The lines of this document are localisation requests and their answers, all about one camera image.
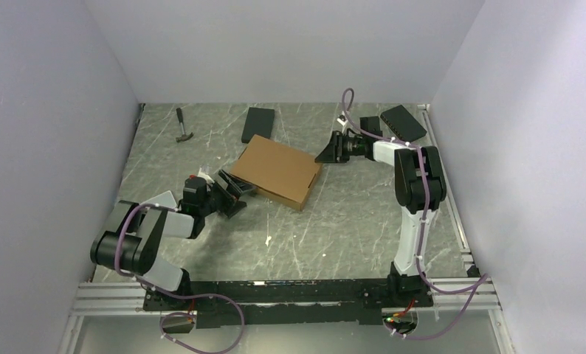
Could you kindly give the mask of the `brown cardboard box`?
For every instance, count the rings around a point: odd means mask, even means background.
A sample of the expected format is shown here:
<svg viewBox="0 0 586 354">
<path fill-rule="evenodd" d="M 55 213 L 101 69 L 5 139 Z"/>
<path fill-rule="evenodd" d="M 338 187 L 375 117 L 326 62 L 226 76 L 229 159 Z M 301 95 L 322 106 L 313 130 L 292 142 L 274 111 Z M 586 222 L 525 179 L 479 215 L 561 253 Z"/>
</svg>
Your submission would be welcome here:
<svg viewBox="0 0 586 354">
<path fill-rule="evenodd" d="M 230 173 L 257 187 L 257 193 L 302 211 L 323 165 L 304 151 L 255 135 Z"/>
</svg>

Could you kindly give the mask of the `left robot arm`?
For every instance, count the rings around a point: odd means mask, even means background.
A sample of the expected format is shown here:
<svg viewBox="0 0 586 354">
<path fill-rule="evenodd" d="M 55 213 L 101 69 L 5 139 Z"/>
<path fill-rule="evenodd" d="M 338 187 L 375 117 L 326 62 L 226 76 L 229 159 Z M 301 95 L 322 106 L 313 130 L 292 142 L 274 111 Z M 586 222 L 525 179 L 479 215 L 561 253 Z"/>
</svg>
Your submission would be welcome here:
<svg viewBox="0 0 586 354">
<path fill-rule="evenodd" d="M 167 191 L 142 203 L 118 201 L 92 243 L 90 260 L 160 292 L 171 308 L 186 308 L 193 296 L 190 274 L 159 255 L 162 240 L 197 238 L 209 215 L 233 217 L 247 205 L 242 197 L 255 190 L 225 170 L 214 177 L 200 171 L 185 180 L 180 199 Z"/>
</svg>

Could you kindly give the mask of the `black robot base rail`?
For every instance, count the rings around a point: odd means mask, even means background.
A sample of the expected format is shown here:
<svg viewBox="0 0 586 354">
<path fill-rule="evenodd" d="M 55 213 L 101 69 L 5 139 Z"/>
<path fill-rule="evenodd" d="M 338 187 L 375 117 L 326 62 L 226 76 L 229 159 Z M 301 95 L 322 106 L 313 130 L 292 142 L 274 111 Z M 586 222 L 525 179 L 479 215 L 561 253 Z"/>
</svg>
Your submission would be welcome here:
<svg viewBox="0 0 586 354">
<path fill-rule="evenodd" d="M 173 299 L 147 290 L 146 312 L 196 312 L 198 329 L 213 329 L 240 322 L 239 304 L 247 325 L 356 322 L 378 325 L 382 315 L 412 305 L 430 308 L 430 289 L 421 280 L 385 278 L 337 280 L 193 281 L 193 294 L 206 294 L 194 301 Z"/>
</svg>

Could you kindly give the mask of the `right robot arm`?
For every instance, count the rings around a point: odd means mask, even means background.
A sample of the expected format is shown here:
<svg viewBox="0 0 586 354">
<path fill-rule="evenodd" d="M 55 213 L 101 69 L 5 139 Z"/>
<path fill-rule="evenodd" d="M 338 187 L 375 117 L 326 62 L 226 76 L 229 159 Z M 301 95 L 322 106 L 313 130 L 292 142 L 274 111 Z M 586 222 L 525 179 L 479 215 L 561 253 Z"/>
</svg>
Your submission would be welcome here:
<svg viewBox="0 0 586 354">
<path fill-rule="evenodd" d="M 352 156 L 389 165 L 394 170 L 396 200 L 401 207 L 400 241 L 392 262 L 387 298 L 396 306 L 412 300 L 424 287 L 424 260 L 429 224 L 447 196 L 438 149 L 419 146 L 394 137 L 388 139 L 352 123 L 342 112 L 342 129 L 332 131 L 328 144 L 315 157 L 320 164 L 342 164 Z"/>
</svg>

